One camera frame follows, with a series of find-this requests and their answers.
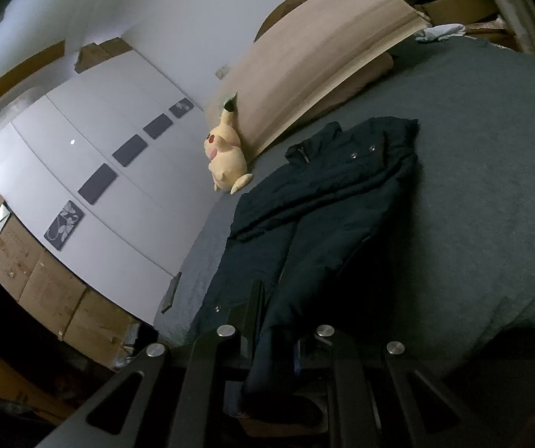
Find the dark navy winter jacket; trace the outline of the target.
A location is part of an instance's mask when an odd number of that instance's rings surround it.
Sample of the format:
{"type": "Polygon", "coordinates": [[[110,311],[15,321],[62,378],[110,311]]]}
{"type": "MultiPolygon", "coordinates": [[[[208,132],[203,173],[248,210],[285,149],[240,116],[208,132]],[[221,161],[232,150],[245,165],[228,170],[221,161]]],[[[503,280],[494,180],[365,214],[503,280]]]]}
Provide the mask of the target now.
{"type": "Polygon", "coordinates": [[[357,353],[384,327],[385,291],[399,282],[417,183],[414,119],[337,122],[288,148],[285,164],[240,197],[225,251],[192,325],[217,328],[265,292],[240,410],[297,418],[312,405],[295,373],[298,341],[333,327],[331,345],[357,353]]]}

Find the white wardrobe with dark panels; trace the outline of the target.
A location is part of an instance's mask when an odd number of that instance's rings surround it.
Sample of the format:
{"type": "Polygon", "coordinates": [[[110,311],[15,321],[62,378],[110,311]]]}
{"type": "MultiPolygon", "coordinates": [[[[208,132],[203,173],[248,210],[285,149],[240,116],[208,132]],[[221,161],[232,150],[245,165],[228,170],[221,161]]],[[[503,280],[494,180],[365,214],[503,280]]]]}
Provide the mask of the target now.
{"type": "Polygon", "coordinates": [[[73,274],[153,321],[217,200],[198,107],[128,52],[0,131],[0,195],[73,274]]]}

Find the yellow Pikachu plush toy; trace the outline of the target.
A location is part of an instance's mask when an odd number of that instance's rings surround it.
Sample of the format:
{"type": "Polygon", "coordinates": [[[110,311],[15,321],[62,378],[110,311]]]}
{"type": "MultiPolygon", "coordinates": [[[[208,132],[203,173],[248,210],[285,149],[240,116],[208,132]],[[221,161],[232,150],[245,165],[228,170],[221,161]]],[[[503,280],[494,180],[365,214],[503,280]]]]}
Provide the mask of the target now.
{"type": "Polygon", "coordinates": [[[253,179],[248,172],[237,124],[237,95],[227,99],[222,107],[219,124],[213,127],[204,141],[204,152],[209,160],[215,191],[226,191],[231,195],[242,190],[253,179]]]}

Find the grey bed sheet mattress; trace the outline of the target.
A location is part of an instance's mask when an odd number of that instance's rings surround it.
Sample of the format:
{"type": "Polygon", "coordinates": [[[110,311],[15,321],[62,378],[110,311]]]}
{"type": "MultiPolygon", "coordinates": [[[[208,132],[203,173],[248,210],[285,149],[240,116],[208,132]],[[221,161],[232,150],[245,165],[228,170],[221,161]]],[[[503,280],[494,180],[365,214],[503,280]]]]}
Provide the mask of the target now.
{"type": "Polygon", "coordinates": [[[377,334],[454,364],[519,324],[535,326],[535,58],[482,41],[400,44],[392,76],[264,152],[249,189],[213,207],[154,318],[161,338],[192,333],[238,201],[282,167],[288,148],[337,122],[414,119],[417,183],[406,263],[385,291],[377,334]]]}

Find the beige upholstered headboard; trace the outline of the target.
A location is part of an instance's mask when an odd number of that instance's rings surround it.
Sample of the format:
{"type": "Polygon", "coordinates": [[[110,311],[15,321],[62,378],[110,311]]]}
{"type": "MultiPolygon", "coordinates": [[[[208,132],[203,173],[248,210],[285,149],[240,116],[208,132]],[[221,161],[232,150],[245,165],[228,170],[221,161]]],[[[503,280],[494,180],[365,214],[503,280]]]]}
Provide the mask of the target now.
{"type": "Polygon", "coordinates": [[[403,0],[308,0],[255,41],[205,107],[216,127],[236,99],[235,130],[247,160],[348,78],[427,28],[403,0]]]}

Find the cardboard box atop wardrobe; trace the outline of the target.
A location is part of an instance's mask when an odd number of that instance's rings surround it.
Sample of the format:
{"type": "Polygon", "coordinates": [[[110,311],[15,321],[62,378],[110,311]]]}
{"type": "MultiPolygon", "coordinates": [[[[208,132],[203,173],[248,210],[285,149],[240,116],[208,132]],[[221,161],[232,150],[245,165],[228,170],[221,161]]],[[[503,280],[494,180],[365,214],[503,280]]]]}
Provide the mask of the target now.
{"type": "Polygon", "coordinates": [[[133,50],[126,41],[121,37],[114,37],[108,41],[103,41],[101,44],[91,43],[82,47],[79,50],[74,71],[81,74],[84,71],[95,67],[98,64],[104,63],[112,58],[118,57],[121,54],[128,53],[133,50]]]}

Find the white crumpled cloth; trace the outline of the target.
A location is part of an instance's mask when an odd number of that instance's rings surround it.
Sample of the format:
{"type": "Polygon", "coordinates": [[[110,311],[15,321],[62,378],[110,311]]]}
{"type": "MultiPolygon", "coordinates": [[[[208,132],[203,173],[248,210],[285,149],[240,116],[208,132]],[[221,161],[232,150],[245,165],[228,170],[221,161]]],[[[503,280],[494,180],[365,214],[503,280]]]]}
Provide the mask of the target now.
{"type": "Polygon", "coordinates": [[[446,41],[452,37],[463,37],[465,34],[466,27],[461,23],[446,23],[418,30],[414,37],[415,41],[419,43],[434,43],[435,41],[446,41]]]}

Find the wall socket plate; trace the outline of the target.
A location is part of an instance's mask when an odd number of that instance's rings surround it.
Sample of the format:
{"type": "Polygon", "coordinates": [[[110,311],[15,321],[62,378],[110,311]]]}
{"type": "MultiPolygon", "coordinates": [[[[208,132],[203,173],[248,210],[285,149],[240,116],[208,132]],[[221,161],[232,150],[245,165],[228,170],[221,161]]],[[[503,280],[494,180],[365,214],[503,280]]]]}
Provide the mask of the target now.
{"type": "Polygon", "coordinates": [[[216,72],[215,72],[215,76],[219,79],[219,80],[223,80],[227,74],[229,73],[230,71],[230,67],[228,65],[223,65],[222,67],[220,67],[216,72]]]}

